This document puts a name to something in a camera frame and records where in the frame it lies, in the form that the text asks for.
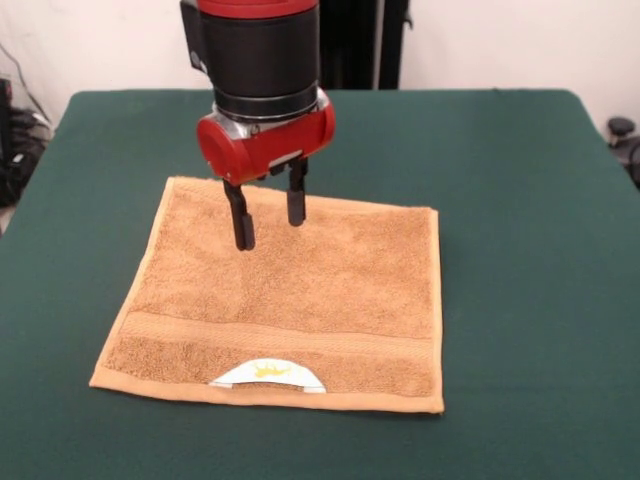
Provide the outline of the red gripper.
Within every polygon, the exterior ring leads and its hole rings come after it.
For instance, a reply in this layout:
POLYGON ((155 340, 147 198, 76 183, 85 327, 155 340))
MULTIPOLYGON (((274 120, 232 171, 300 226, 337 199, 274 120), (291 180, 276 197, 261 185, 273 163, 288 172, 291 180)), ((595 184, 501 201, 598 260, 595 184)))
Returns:
POLYGON ((218 109, 201 118, 197 138, 202 155, 214 174, 223 179, 224 193, 230 204, 236 247, 240 251, 255 246, 253 220, 245 196, 238 185, 268 175, 289 162, 287 215, 291 226, 306 220, 308 159, 333 139, 336 115, 327 94, 317 92, 317 104, 297 118, 257 124, 242 123, 218 109))

